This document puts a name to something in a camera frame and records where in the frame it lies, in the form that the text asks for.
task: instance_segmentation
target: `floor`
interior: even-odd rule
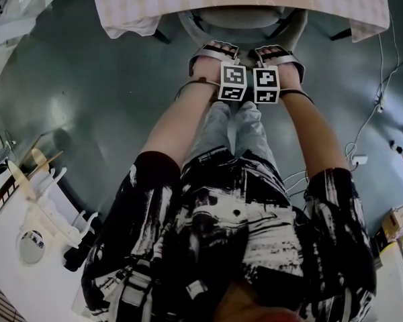
[[[403,0],[389,0],[403,59]],[[296,53],[306,65],[305,90],[334,127],[343,147],[374,108],[379,85],[379,40],[331,42],[348,27],[339,17],[311,12]],[[124,34],[111,40],[102,30],[94,0],[55,0],[9,59],[0,78],[0,134],[7,130],[21,160],[41,134],[42,150],[64,150],[57,164],[80,206],[104,218],[120,181],[161,113],[186,79],[187,59],[196,50],[176,15],[160,29],[170,45]],[[384,76],[396,64],[392,30],[382,34]],[[281,104],[262,106],[263,122],[279,171],[285,178],[303,170],[296,133]],[[354,171],[369,231],[390,208],[403,204],[403,161],[389,141],[403,145],[403,66],[388,88],[386,109],[361,134],[357,154],[368,163]],[[291,186],[297,179],[289,179]],[[301,182],[289,193],[305,188]],[[303,206],[302,194],[292,197]]]

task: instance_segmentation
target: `round mirror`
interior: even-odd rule
[[[29,230],[19,240],[19,258],[24,264],[37,264],[45,253],[42,235],[36,230]]]

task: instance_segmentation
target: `chair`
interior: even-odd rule
[[[265,28],[277,23],[279,26],[272,34],[255,44],[233,43],[244,50],[273,42],[287,50],[294,50],[307,24],[308,12],[305,9],[294,9],[282,19],[283,10],[284,7],[224,6],[182,11],[178,16],[187,33],[200,47],[215,39],[205,31],[201,22],[234,30]]]

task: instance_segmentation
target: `hand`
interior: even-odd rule
[[[263,50],[261,54],[270,54],[272,52],[278,52],[278,49],[267,49]],[[302,90],[302,86],[300,84],[300,76],[298,74],[298,70],[296,66],[292,63],[283,63],[278,67],[279,72],[279,84],[281,85],[281,89],[299,89]]]
[[[210,42],[209,45],[235,52],[235,50],[231,50],[229,46],[222,46],[213,41]],[[208,81],[214,81],[215,83],[220,83],[221,81],[221,61],[216,58],[199,56],[195,61],[193,71],[193,80],[205,77]]]

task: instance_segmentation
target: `jeans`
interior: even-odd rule
[[[206,115],[203,130],[201,131],[187,162],[219,146],[231,151],[227,129],[230,119],[230,108],[227,104],[216,101]],[[269,161],[276,162],[269,145],[266,132],[261,123],[261,112],[252,101],[247,101],[236,113],[236,151],[238,158],[247,150]]]

